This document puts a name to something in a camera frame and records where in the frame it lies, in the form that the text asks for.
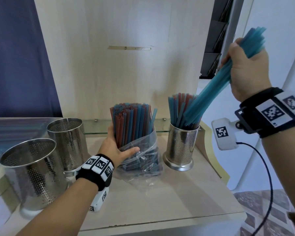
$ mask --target wire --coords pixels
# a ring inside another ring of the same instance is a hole
[[[261,160],[263,161],[263,164],[265,165],[265,167],[266,167],[266,171],[267,171],[268,176],[269,176],[270,192],[271,192],[271,193],[270,193],[270,204],[269,204],[268,211],[267,211],[265,217],[263,218],[261,224],[258,226],[258,228],[257,228],[257,229],[252,233],[252,235],[251,235],[251,236],[255,236],[255,235],[258,233],[258,231],[261,229],[261,227],[265,224],[265,222],[266,222],[266,220],[268,219],[268,216],[269,216],[269,214],[270,214],[271,208],[272,208],[272,203],[273,203],[273,186],[272,186],[272,179],[271,179],[271,175],[270,175],[269,168],[268,168],[268,166],[267,166],[267,164],[266,164],[264,158],[261,156],[260,152],[259,152],[256,148],[254,148],[252,145],[249,145],[249,144],[247,144],[247,143],[236,142],[236,144],[238,144],[238,145],[240,145],[240,144],[241,144],[241,145],[247,145],[247,146],[250,146],[253,150],[255,150],[255,151],[258,153],[258,155],[261,157]]]

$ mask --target countertop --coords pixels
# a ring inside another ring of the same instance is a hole
[[[161,154],[168,136],[158,136]],[[104,138],[87,138],[88,150],[95,155]],[[242,207],[197,148],[194,166],[179,172],[164,164],[161,176],[127,182],[113,177],[109,194],[97,213],[88,212],[79,233],[116,235],[197,225],[217,221],[241,221]],[[0,235],[15,235],[28,223],[19,207],[4,225]]]

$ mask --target tiled floor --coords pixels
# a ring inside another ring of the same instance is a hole
[[[234,196],[247,213],[247,219],[236,236],[250,236],[260,225],[268,210],[270,190],[240,192],[235,193]],[[284,190],[274,190],[272,210],[257,236],[294,236],[294,226],[287,218],[287,212],[291,209],[292,206]]]

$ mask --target blue curtain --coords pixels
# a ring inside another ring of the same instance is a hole
[[[62,117],[34,0],[0,0],[0,117]]]

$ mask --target perforated metal cylinder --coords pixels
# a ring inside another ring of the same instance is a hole
[[[81,119],[56,120],[48,124],[47,132],[57,143],[57,152],[64,171],[75,170],[90,158]]]
[[[192,153],[198,129],[186,131],[170,124],[167,149],[163,159],[167,166],[174,170],[189,170],[193,166]]]
[[[0,157],[6,176],[27,210],[43,209],[67,188],[55,148],[54,140],[38,138],[13,146]]]

